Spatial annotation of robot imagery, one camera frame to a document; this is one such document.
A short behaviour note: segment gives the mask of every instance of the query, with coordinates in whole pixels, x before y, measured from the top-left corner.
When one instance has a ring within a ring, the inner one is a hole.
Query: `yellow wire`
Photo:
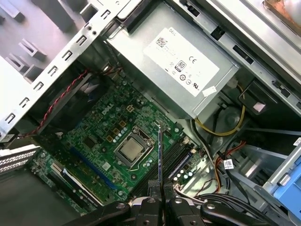
[[[219,192],[219,190],[221,189],[221,183],[220,183],[220,180],[218,179],[218,172],[217,172],[217,166],[216,166],[216,161],[217,160],[218,160],[218,157],[215,159],[215,162],[214,162],[214,172],[215,172],[215,178],[216,178],[217,185],[218,185],[217,192]]]
[[[241,92],[244,92],[243,88],[240,85],[237,85],[237,87],[240,89]],[[243,105],[237,126],[234,129],[232,129],[231,131],[224,132],[224,133],[213,132],[212,130],[208,129],[203,123],[201,123],[201,121],[198,118],[195,118],[195,121],[203,130],[207,131],[208,133],[211,133],[213,135],[220,136],[220,137],[225,137],[225,136],[229,136],[229,135],[235,133],[240,128],[241,124],[244,121],[245,112],[246,112],[246,107]]]

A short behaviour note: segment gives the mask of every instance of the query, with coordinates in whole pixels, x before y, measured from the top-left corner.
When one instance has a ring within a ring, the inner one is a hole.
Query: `cpu socket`
[[[123,139],[114,153],[126,166],[131,168],[153,148],[153,140],[140,128],[134,126],[132,132]]]

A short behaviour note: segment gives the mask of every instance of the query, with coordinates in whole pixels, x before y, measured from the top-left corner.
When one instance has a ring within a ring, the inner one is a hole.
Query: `ce mark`
[[[189,60],[194,64],[194,62],[196,62],[196,59],[193,57],[193,56],[191,56],[191,57],[189,57]]]

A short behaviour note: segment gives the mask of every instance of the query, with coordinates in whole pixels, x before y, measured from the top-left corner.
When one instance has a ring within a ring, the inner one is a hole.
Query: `power supply label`
[[[220,70],[174,28],[164,28],[144,53],[196,97]]]

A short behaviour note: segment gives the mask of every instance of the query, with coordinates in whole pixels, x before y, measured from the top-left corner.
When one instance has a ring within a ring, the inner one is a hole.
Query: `white label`
[[[216,91],[217,90],[216,90],[215,86],[212,86],[212,87],[209,87],[209,88],[203,90],[202,93],[203,93],[204,97],[207,97],[207,96],[215,93]]]
[[[164,28],[144,50],[194,97],[220,70],[174,28]]]
[[[108,163],[108,162],[106,162],[104,165],[103,165],[103,169],[105,170],[105,171],[108,171],[108,169],[111,167],[111,165]]]
[[[6,135],[6,137],[4,137],[4,138],[1,140],[1,143],[6,143],[6,142],[10,141],[11,138],[13,138],[13,137],[14,137],[14,134],[8,134],[8,135]]]
[[[298,138],[298,139],[296,140],[296,142],[295,142],[293,145],[294,145],[294,146],[298,146],[299,143],[301,143],[301,137]]]
[[[225,170],[234,169],[232,159],[224,160],[224,167],[225,167]]]

